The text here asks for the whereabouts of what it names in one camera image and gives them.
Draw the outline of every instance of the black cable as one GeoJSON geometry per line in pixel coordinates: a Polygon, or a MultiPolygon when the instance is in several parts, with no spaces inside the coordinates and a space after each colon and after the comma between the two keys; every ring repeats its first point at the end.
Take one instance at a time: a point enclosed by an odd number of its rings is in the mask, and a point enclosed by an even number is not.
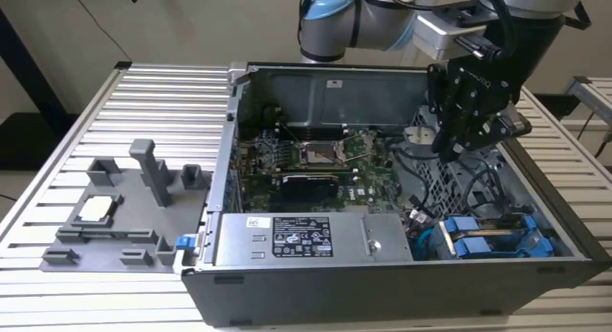
{"type": "Polygon", "coordinates": [[[583,137],[583,133],[587,130],[587,126],[589,125],[591,119],[593,119],[593,116],[595,116],[595,112],[591,113],[589,117],[587,118],[587,122],[584,122],[583,128],[580,129],[580,133],[577,134],[577,138],[576,138],[577,140],[580,140],[580,137],[583,137]]]}
{"type": "Polygon", "coordinates": [[[431,11],[435,6],[423,6],[420,4],[415,4],[413,2],[405,2],[401,0],[392,0],[396,4],[400,4],[408,9],[412,9],[415,11],[431,11]]]}
{"type": "Polygon", "coordinates": [[[276,154],[275,154],[275,148],[264,141],[257,142],[259,144],[263,144],[264,146],[268,147],[269,149],[269,154],[272,155],[272,163],[268,165],[268,167],[272,167],[276,163],[276,154]]]}
{"type": "Polygon", "coordinates": [[[512,56],[516,51],[519,43],[516,41],[516,30],[512,23],[512,16],[509,14],[508,5],[504,0],[488,0],[496,11],[499,22],[504,31],[504,47],[501,52],[497,54],[496,59],[503,60],[512,56]]]}
{"type": "Polygon", "coordinates": [[[96,17],[93,16],[92,12],[89,11],[89,9],[87,8],[85,4],[83,3],[81,0],[77,0],[77,2],[80,3],[83,9],[85,9],[85,12],[88,13],[88,15],[91,16],[93,22],[96,23],[96,26],[97,28],[100,29],[100,31],[107,35],[108,39],[111,39],[111,41],[115,43],[116,47],[119,48],[119,50],[124,53],[125,57],[128,58],[128,60],[132,62],[132,57],[127,54],[125,50],[123,49],[123,47],[119,45],[119,43],[116,42],[115,38],[112,38],[112,36],[108,34],[107,30],[101,27],[100,23],[97,22],[97,19],[96,17]]]}
{"type": "Polygon", "coordinates": [[[303,40],[301,40],[301,31],[303,31],[303,19],[307,16],[309,6],[312,4],[313,0],[299,0],[299,19],[297,19],[297,44],[301,46],[303,45],[303,40]]]}
{"type": "Polygon", "coordinates": [[[497,182],[499,176],[496,176],[497,173],[496,173],[496,171],[495,171],[493,169],[489,169],[489,168],[483,169],[483,170],[473,176],[472,180],[471,180],[469,183],[468,183],[468,186],[465,187],[465,193],[464,193],[464,195],[463,195],[463,199],[461,199],[461,200],[463,200],[464,206],[467,206],[468,211],[472,213],[472,215],[475,216],[476,219],[484,219],[484,218],[483,218],[483,216],[480,215],[480,213],[476,211],[476,209],[469,205],[469,203],[468,203],[468,196],[469,196],[469,194],[472,193],[472,189],[473,189],[473,186],[475,186],[476,182],[479,181],[479,179],[480,179],[485,174],[488,174],[489,176],[493,177],[493,180],[496,181],[496,186],[497,186],[497,188],[499,188],[499,190],[500,190],[500,193],[501,193],[501,190],[503,190],[503,188],[501,188],[501,182],[497,182]]]}
{"type": "Polygon", "coordinates": [[[423,176],[416,171],[413,171],[408,167],[408,165],[404,163],[404,161],[401,160],[400,154],[397,153],[397,149],[393,149],[393,157],[400,167],[423,183],[424,196],[423,196],[421,203],[419,204],[419,207],[415,207],[416,210],[421,210],[423,206],[427,204],[428,199],[429,199],[429,191],[431,191],[429,183],[427,180],[424,180],[423,176]]]}
{"type": "Polygon", "coordinates": [[[275,154],[275,148],[264,141],[240,141],[240,143],[244,144],[263,144],[265,147],[269,149],[269,153],[272,155],[272,163],[268,165],[268,167],[272,167],[276,163],[276,154],[275,154]]]}
{"type": "Polygon", "coordinates": [[[597,152],[595,153],[595,158],[599,158],[601,153],[604,152],[605,150],[605,146],[608,145],[608,142],[601,142],[601,145],[600,145],[600,148],[597,149],[597,152]]]}
{"type": "Polygon", "coordinates": [[[5,194],[0,194],[0,197],[4,199],[8,199],[9,201],[17,201],[16,198],[12,198],[11,196],[7,196],[5,194]]]}
{"type": "Polygon", "coordinates": [[[411,160],[419,160],[419,161],[429,161],[429,160],[436,160],[440,158],[440,156],[417,156],[409,154],[404,149],[396,148],[395,149],[403,157],[409,158],[411,160]]]}

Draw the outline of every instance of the white wall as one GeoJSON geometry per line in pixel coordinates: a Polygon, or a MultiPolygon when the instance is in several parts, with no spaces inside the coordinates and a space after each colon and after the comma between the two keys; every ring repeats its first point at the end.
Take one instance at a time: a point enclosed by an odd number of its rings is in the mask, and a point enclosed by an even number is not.
{"type": "Polygon", "coordinates": [[[16,112],[37,112],[29,96],[0,59],[0,123],[16,112]]]}
{"type": "MultiPolygon", "coordinates": [[[[299,0],[83,2],[135,62],[227,65],[236,60],[300,60],[299,0]]],[[[79,111],[124,55],[76,0],[0,0],[0,7],[60,100],[79,111]]],[[[353,64],[400,61],[400,52],[347,52],[353,64]]]]}

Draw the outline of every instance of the warning label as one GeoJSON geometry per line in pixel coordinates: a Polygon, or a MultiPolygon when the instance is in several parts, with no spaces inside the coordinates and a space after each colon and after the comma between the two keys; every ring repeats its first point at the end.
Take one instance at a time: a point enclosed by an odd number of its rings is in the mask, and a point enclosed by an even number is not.
{"type": "Polygon", "coordinates": [[[332,257],[329,217],[275,217],[275,257],[332,257]]]}

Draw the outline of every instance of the robotic arm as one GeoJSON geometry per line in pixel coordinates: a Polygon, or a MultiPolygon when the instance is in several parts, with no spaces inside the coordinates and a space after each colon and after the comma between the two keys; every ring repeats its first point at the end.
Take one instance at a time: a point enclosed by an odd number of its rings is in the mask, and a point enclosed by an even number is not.
{"type": "Polygon", "coordinates": [[[347,47],[401,48],[412,33],[432,59],[448,61],[428,67],[429,111],[440,128],[432,151],[444,162],[531,132],[515,109],[520,89],[563,26],[591,25],[580,0],[469,0],[441,6],[336,0],[333,13],[320,13],[331,4],[303,0],[307,62],[337,61],[347,47]],[[577,19],[563,15],[572,9],[577,19]]]}

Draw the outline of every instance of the aluminum extrusion table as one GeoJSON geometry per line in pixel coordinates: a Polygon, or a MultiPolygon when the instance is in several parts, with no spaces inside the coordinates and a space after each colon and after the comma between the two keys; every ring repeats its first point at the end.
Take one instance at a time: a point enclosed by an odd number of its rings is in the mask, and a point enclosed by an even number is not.
{"type": "MultiPolygon", "coordinates": [[[[113,156],[121,168],[136,168],[129,144],[135,138],[152,138],[155,156],[169,168],[197,163],[212,171],[225,119],[225,85],[224,67],[132,65],[113,71],[0,223],[0,327],[45,332],[215,331],[201,322],[177,275],[49,273],[37,268],[89,182],[85,170],[95,156],[113,156]]],[[[517,107],[533,125],[533,132],[519,141],[612,254],[612,176],[527,90],[517,107]]],[[[612,331],[612,272],[575,289],[548,292],[504,318],[275,329],[457,330],[612,331]]]]}

